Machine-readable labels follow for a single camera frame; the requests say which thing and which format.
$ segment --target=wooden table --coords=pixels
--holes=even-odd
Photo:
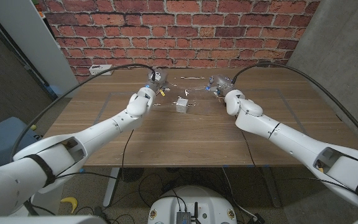
[[[171,69],[172,91],[157,96],[156,105],[128,143],[125,167],[298,166],[300,163],[268,140],[245,133],[226,113],[222,99],[202,90],[214,74],[233,77],[239,69]],[[85,84],[46,136],[75,133],[126,108],[131,95],[145,85],[146,69],[118,70]],[[203,77],[197,79],[181,77]],[[253,68],[236,82],[246,98],[277,121],[312,138],[358,149],[358,139],[301,76],[283,68]],[[191,99],[188,113],[174,111],[181,96]],[[86,166],[120,167],[130,133],[122,133],[87,161]]]

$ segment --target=gray wall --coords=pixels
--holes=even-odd
[[[323,0],[288,65],[320,82],[358,120],[358,1]],[[325,99],[358,135],[339,108]]]

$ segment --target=small white box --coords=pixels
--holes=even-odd
[[[177,101],[177,112],[186,113],[187,111],[187,99],[179,98]]]
[[[112,65],[92,65],[89,68],[89,71],[91,72],[91,75],[96,75],[98,72],[104,71],[104,70],[109,69],[111,67],[112,67]],[[101,75],[111,75],[111,74],[112,74],[112,71],[105,72],[105,73],[103,73]]]

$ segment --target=brick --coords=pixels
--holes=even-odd
[[[252,12],[267,12],[267,8],[269,8],[269,2],[257,1],[252,7]]]
[[[291,19],[290,26],[307,27],[311,20],[311,16],[294,15]]]
[[[120,14],[93,14],[92,19],[96,25],[122,26],[125,24],[124,16]]]
[[[65,9],[63,8],[60,2],[56,1],[45,1],[46,5],[52,12],[64,12]]]
[[[191,47],[213,49],[219,47],[219,39],[193,39],[191,40]]]
[[[213,37],[215,34],[214,27],[201,27],[200,28],[200,37]]]
[[[166,66],[172,67],[173,60],[168,58],[156,58],[156,59],[149,59],[147,63],[151,66]]]
[[[78,22],[75,19],[73,13],[45,13],[45,16],[48,19],[49,24],[56,25],[77,25]]]
[[[246,31],[245,27],[217,27],[216,37],[242,37]]]
[[[240,58],[251,58],[253,55],[253,50],[241,50],[240,52]]]
[[[149,47],[175,47],[175,39],[149,39]]]
[[[303,35],[303,33],[305,32],[306,29],[297,29],[295,34],[294,34],[294,38],[300,39]]]
[[[248,27],[246,37],[258,37],[262,28],[260,27]]]
[[[176,68],[185,68],[185,67],[187,67],[187,60],[175,59],[174,64],[175,64]]]
[[[81,49],[68,49],[68,52],[72,57],[84,57]]]
[[[100,27],[74,27],[75,34],[80,37],[102,37],[104,36],[103,28]]]
[[[165,58],[165,57],[167,57],[167,55],[168,55],[167,50],[164,50],[164,49],[156,49],[156,50],[154,50],[154,57]]]
[[[150,12],[164,12],[163,1],[149,1]]]
[[[114,1],[117,12],[147,12],[147,1]]]
[[[91,16],[89,14],[75,14],[75,19],[78,25],[90,25],[92,24]]]
[[[189,67],[193,68],[213,68],[215,67],[214,60],[207,60],[207,59],[191,59],[189,60]]]
[[[174,15],[143,15],[143,24],[145,25],[158,25],[158,26],[166,26],[173,25],[175,23]]]
[[[172,58],[194,58],[195,50],[169,50],[169,57]]]
[[[196,37],[198,31],[192,27],[168,27],[168,35],[171,37]]]
[[[146,49],[127,49],[128,57],[151,57],[153,56],[153,50]]]
[[[88,47],[100,47],[102,46],[100,43],[100,40],[97,38],[87,38],[86,43],[88,44]]]
[[[213,26],[222,25],[223,15],[211,14],[211,15],[194,15],[193,25],[201,26]]]
[[[209,58],[210,50],[199,50],[197,51],[196,58]]]
[[[221,47],[230,48],[233,47],[234,41],[233,39],[221,39]]]
[[[272,21],[271,14],[246,14],[241,17],[240,25],[269,26]]]
[[[125,23],[127,25],[140,26],[140,16],[139,15],[126,15]]]
[[[154,37],[163,37],[167,33],[165,27],[152,27],[152,35]]]
[[[63,4],[71,12],[96,11],[93,0],[63,0]]]
[[[278,43],[277,48],[293,50],[293,49],[295,49],[297,44],[298,44],[298,41],[294,41],[294,40],[280,40],[280,43]]]
[[[191,15],[177,15],[177,25],[191,26]]]
[[[255,52],[255,58],[283,58],[285,52],[279,52],[276,50],[258,50]]]
[[[213,50],[211,58],[235,58],[238,54],[238,50]]]
[[[130,47],[128,38],[105,38],[103,39],[105,47]]]
[[[149,36],[150,28],[148,27],[122,27],[121,34],[129,37]]]
[[[304,1],[272,1],[269,12],[277,13],[301,13],[306,3]]]
[[[236,47],[259,49],[264,41],[262,39],[240,39],[236,41]]]
[[[85,57],[111,57],[110,49],[84,49]]]
[[[107,61],[105,58],[92,58],[93,65],[106,65]]]
[[[229,66],[229,60],[217,60],[216,68],[227,68]]]
[[[277,15],[274,20],[275,26],[288,26],[290,25],[291,16],[288,15]]]
[[[112,49],[112,56],[115,58],[123,58],[127,56],[125,49]]]
[[[99,12],[113,12],[111,1],[109,0],[97,0],[96,5],[98,6]]]
[[[231,68],[237,68],[237,67],[247,67],[249,65],[253,65],[257,63],[256,60],[237,60],[237,59],[232,59],[230,60],[230,67]]]
[[[113,66],[127,65],[132,62],[133,62],[133,59],[131,59],[131,58],[112,58],[112,59],[106,60],[107,64],[111,64]]]
[[[265,27],[262,31],[262,37],[291,37],[294,30],[291,28]]]
[[[147,47],[146,38],[132,38],[132,44],[134,47]]]
[[[106,31],[106,35],[109,37],[115,37],[115,36],[119,36],[119,28],[118,27],[106,27],[104,28],[104,30]]]
[[[265,40],[265,48],[276,48],[278,46],[278,40],[271,40],[267,39]]]
[[[196,1],[167,1],[168,12],[199,12],[200,6]]]
[[[56,38],[61,47],[86,47],[82,38]]]
[[[215,12],[216,11],[216,1],[203,1],[201,5],[202,12]]]
[[[68,64],[71,66],[90,66],[92,61],[89,58],[68,58]]]
[[[182,47],[182,48],[190,47],[190,40],[187,40],[187,39],[178,39],[178,40],[177,40],[177,46],[178,46],[178,47]]]
[[[224,18],[224,25],[226,26],[237,26],[239,24],[239,16],[238,15],[227,15]]]
[[[251,7],[249,1],[220,1],[218,12],[250,12]]]
[[[90,75],[90,70],[88,67],[77,67],[77,74],[80,75]]]
[[[306,14],[314,14],[317,10],[318,5],[320,2],[310,2],[308,6],[306,6],[305,13]]]

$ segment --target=wall outlet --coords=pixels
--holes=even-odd
[[[103,70],[109,69],[111,67],[112,67],[112,65],[92,65],[89,68],[89,71],[91,72],[91,75],[96,75],[98,72],[102,72]],[[111,75],[111,74],[112,74],[112,71],[105,72],[101,75]]]

